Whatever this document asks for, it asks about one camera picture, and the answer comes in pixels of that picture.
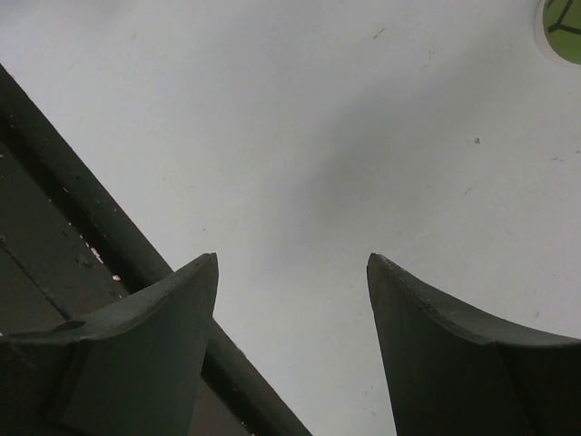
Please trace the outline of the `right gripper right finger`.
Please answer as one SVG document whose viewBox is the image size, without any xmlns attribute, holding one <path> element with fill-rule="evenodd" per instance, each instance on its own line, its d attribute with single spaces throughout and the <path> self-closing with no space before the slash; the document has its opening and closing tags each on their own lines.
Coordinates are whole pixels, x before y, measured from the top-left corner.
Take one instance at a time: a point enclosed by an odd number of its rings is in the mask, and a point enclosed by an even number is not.
<svg viewBox="0 0 581 436">
<path fill-rule="evenodd" d="M 498 318 L 383 255 L 369 297 L 400 435 L 577 435 L 580 342 Z"/>
</svg>

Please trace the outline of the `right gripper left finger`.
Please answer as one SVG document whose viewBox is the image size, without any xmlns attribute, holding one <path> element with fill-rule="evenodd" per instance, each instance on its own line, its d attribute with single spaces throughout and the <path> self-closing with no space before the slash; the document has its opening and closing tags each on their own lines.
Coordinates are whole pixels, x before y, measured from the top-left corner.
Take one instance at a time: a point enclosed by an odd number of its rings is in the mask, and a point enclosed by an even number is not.
<svg viewBox="0 0 581 436">
<path fill-rule="evenodd" d="M 1 340 L 4 435 L 185 435 L 218 260 L 204 254 L 119 302 Z"/>
</svg>

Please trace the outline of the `green paper cup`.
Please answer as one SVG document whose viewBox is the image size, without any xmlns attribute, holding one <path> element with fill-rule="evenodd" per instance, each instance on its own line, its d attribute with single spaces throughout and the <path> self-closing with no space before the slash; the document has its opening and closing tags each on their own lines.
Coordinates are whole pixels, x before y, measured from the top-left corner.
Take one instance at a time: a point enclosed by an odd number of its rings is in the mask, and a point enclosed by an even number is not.
<svg viewBox="0 0 581 436">
<path fill-rule="evenodd" d="M 580 2 L 539 1 L 534 19 L 537 46 L 549 60 L 580 67 Z"/>
</svg>

